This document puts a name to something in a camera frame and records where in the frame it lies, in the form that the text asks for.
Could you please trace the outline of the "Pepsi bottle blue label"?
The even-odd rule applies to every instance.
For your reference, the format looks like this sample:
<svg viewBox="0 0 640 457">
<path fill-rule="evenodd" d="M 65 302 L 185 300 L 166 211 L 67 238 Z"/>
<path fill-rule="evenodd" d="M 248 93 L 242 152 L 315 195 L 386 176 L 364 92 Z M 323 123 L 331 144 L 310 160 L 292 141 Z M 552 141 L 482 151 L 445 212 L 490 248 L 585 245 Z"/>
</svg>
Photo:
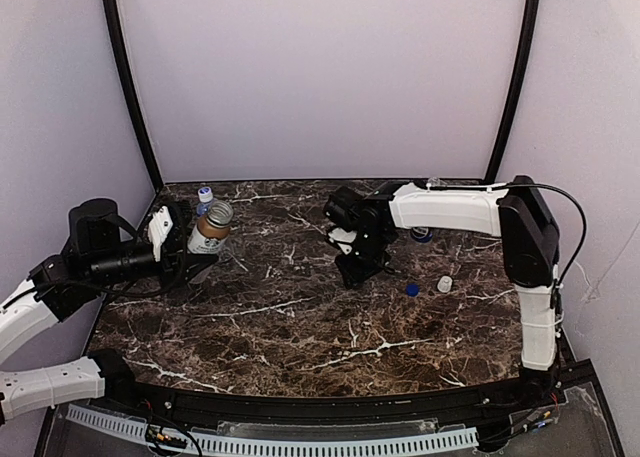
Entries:
<svg viewBox="0 0 640 457">
<path fill-rule="evenodd" d="M 433 239 L 433 231 L 429 227 L 413 227 L 410 236 L 416 242 L 428 243 Z"/>
</svg>

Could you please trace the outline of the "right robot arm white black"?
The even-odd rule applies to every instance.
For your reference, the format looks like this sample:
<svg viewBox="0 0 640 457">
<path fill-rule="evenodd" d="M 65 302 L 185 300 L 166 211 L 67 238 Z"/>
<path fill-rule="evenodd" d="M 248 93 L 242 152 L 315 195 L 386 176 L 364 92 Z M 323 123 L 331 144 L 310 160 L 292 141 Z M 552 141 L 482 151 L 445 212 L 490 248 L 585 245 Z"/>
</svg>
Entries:
<svg viewBox="0 0 640 457">
<path fill-rule="evenodd" d="M 445 229 L 500 239 L 503 265 L 519 299 L 522 351 L 519 379 L 526 396 L 542 397 L 559 381 L 561 288 L 560 228 L 542 194 L 573 197 L 518 175 L 507 183 L 444 185 L 433 180 L 389 181 L 368 195 L 341 186 L 323 214 L 327 242 L 348 289 L 392 270 L 388 247 L 402 230 Z"/>
</svg>

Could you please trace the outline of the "Starbucks coffee bottle green cap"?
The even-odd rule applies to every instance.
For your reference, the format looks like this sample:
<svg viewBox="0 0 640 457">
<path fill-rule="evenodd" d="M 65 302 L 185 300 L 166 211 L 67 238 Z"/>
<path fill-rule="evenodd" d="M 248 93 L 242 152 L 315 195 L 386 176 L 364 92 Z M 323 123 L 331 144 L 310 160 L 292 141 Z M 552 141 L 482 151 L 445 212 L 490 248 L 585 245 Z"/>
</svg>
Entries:
<svg viewBox="0 0 640 457">
<path fill-rule="evenodd" d="M 188 251 L 202 255 L 219 254 L 230 235 L 233 217 L 234 210 L 228 202 L 213 202 L 196 221 L 187 242 Z"/>
</svg>

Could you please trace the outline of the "Pocari Sweat bottle white cap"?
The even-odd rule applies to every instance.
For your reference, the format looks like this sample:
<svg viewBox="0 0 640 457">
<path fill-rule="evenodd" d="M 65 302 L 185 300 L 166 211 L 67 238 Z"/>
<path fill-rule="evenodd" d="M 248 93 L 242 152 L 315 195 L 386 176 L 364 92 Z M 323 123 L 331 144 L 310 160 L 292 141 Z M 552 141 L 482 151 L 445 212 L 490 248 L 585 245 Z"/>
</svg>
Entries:
<svg viewBox="0 0 640 457">
<path fill-rule="evenodd" d="M 197 197 L 198 197 L 198 204 L 196 206 L 196 216 L 200 217 L 202 215 L 205 215 L 208 212 L 215 198 L 211 188 L 208 186 L 199 188 L 197 192 Z"/>
</svg>

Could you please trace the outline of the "blue Pepsi bottle cap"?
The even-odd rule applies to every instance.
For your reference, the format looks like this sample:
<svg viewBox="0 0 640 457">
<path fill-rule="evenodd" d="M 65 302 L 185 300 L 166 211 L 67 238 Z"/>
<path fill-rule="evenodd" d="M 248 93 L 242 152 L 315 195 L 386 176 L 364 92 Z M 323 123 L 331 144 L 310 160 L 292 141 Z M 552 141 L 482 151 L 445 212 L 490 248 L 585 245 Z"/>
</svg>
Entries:
<svg viewBox="0 0 640 457">
<path fill-rule="evenodd" d="M 408 284 L 406 286 L 406 293 L 410 297 L 416 297 L 420 292 L 420 288 L 417 284 Z"/>
</svg>

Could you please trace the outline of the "clear plastic bottle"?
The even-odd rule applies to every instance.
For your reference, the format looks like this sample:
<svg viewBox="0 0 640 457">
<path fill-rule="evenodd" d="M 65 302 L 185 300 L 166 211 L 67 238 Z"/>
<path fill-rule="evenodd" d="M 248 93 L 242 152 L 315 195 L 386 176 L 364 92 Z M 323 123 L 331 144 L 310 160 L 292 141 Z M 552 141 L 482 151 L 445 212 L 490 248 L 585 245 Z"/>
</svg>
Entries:
<svg viewBox="0 0 640 457">
<path fill-rule="evenodd" d="M 439 177 L 429 177 L 426 181 L 428 187 L 444 187 L 446 183 Z"/>
</svg>

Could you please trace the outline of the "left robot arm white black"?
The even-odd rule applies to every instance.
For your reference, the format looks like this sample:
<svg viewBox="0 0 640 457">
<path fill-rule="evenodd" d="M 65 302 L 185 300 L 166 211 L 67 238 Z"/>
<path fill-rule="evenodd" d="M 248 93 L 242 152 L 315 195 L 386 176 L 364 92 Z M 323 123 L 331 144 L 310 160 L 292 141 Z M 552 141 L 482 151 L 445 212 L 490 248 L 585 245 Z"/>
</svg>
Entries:
<svg viewBox="0 0 640 457">
<path fill-rule="evenodd" d="M 148 235 L 120 216 L 117 203 L 95 198 L 68 213 L 69 237 L 63 250 L 35 268 L 1 303 L 1 358 L 61 324 L 85 304 L 131 297 L 130 287 L 154 278 L 160 287 L 140 298 L 164 295 L 188 283 L 217 262 L 215 255 L 187 250 L 186 212 L 176 202 L 156 211 Z M 126 393 L 135 377 L 114 350 L 91 352 L 57 366 L 1 375 L 1 420 L 83 399 Z"/>
</svg>

